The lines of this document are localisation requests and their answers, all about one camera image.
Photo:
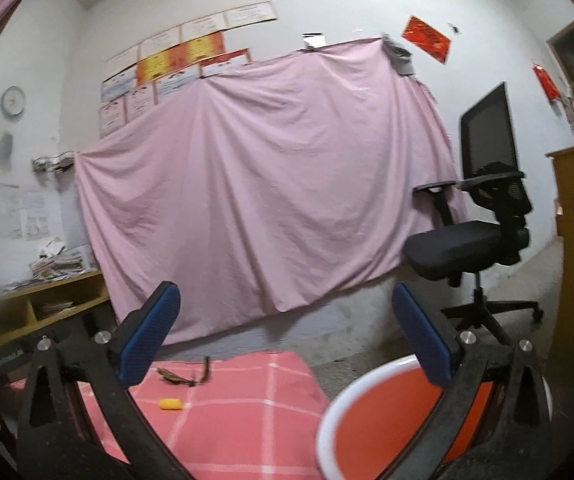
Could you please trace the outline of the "yellow small wrapper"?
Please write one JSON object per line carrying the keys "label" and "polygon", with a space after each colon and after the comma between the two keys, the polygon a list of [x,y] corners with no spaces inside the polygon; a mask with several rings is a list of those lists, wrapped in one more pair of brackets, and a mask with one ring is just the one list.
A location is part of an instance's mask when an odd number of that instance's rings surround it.
{"label": "yellow small wrapper", "polygon": [[163,411],[181,411],[184,402],[177,398],[165,398],[158,401],[158,407]]}

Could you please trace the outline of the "papers inside shelf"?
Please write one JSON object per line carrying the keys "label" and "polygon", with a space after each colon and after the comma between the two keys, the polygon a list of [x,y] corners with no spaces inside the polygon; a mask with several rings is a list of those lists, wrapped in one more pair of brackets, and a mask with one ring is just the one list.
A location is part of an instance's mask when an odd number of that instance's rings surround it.
{"label": "papers inside shelf", "polygon": [[48,318],[48,316],[56,315],[73,307],[72,301],[60,301],[52,304],[39,304],[34,307],[34,312],[38,318]]}

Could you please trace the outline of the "paper pile on shelf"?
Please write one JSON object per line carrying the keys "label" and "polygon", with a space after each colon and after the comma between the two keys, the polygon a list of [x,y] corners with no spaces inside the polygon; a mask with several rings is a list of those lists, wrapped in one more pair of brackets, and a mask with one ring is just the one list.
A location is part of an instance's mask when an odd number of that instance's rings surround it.
{"label": "paper pile on shelf", "polygon": [[30,264],[31,275],[20,281],[2,285],[4,292],[12,292],[22,287],[74,278],[99,269],[89,244],[67,248],[61,240],[52,240]]}

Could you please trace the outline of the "red white plastic basin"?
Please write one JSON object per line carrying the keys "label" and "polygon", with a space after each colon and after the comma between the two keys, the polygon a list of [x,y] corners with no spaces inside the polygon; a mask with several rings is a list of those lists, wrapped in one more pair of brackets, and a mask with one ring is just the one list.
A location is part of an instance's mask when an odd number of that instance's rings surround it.
{"label": "red white plastic basin", "polygon": [[443,386],[406,356],[367,373],[317,429],[326,479],[544,479],[550,394],[534,352],[476,344]]}

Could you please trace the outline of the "pink checked tablecloth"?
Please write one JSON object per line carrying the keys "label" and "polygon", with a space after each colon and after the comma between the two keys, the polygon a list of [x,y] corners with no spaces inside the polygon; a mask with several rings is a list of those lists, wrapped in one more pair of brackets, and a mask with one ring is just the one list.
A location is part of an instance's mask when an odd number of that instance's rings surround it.
{"label": "pink checked tablecloth", "polygon": [[[179,479],[317,479],[314,440],[328,405],[291,352],[217,361],[200,386],[170,385],[155,370],[130,394],[182,464]],[[181,411],[158,401],[177,398]]]}

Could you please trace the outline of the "black office chair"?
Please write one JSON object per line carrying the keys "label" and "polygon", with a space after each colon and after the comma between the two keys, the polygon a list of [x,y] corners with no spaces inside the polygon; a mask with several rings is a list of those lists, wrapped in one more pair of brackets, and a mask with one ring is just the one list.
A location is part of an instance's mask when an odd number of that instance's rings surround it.
{"label": "black office chair", "polygon": [[500,344],[510,344],[499,314],[529,311],[541,323],[544,310],[534,300],[489,300],[481,274],[492,266],[515,266],[529,247],[526,217],[533,210],[520,170],[507,84],[502,82],[467,110],[459,122],[462,178],[413,188],[426,198],[440,224],[409,237],[403,248],[410,267],[425,280],[447,281],[453,288],[462,277],[474,278],[469,304],[444,308],[458,330],[485,328]]}

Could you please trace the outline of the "pink hanging sheet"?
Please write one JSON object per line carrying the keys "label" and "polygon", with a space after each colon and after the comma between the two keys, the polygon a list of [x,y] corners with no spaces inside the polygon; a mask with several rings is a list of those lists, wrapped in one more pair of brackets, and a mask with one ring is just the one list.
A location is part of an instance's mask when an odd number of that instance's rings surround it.
{"label": "pink hanging sheet", "polygon": [[393,271],[438,218],[414,188],[456,176],[431,92],[378,39],[194,81],[75,161],[116,316],[173,282],[173,344]]}

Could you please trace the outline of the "red hanging ornament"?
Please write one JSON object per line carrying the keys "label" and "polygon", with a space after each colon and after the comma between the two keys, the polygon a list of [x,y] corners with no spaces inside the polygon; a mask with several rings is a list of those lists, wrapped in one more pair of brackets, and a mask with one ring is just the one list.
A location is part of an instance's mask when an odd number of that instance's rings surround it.
{"label": "red hanging ornament", "polygon": [[560,91],[557,88],[555,81],[553,81],[552,77],[549,76],[549,73],[547,73],[547,70],[545,70],[544,67],[538,63],[534,63],[532,68],[549,102],[555,102],[559,100],[561,96]]}

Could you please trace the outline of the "wooden wall shelf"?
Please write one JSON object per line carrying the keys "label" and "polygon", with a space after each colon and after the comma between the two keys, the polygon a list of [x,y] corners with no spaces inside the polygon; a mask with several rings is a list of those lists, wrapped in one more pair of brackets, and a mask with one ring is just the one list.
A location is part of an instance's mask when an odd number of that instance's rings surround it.
{"label": "wooden wall shelf", "polygon": [[109,300],[99,270],[0,295],[0,347]]}

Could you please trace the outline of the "wall calendar sheets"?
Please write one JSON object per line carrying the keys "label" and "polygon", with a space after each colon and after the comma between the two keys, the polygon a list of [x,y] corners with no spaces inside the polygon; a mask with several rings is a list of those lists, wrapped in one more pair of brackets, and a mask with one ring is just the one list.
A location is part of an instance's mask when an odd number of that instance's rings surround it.
{"label": "wall calendar sheets", "polygon": [[50,235],[47,200],[43,192],[0,186],[0,238],[40,240]]}

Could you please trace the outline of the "round wall clock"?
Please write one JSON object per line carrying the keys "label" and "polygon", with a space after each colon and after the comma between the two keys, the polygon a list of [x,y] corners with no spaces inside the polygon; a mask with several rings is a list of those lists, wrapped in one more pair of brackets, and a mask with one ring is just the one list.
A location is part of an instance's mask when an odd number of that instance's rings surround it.
{"label": "round wall clock", "polygon": [[8,118],[20,117],[26,107],[26,96],[19,86],[8,87],[2,92],[0,98],[0,109],[2,114]]}

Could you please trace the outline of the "wall certificates group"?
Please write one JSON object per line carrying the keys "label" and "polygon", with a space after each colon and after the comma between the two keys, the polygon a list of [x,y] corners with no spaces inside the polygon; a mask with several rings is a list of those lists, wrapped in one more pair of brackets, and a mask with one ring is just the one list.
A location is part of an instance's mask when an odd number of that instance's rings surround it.
{"label": "wall certificates group", "polygon": [[250,50],[227,49],[224,33],[276,18],[269,1],[237,6],[171,27],[109,58],[102,68],[99,135],[118,131],[198,79],[249,64]]}

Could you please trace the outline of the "red paper wall decoration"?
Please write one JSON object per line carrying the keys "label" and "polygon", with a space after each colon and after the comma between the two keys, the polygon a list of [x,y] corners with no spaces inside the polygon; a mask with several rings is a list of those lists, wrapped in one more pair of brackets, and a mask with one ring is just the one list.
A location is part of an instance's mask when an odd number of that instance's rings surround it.
{"label": "red paper wall decoration", "polygon": [[446,63],[452,40],[415,15],[409,18],[402,32],[402,38],[441,64]]}

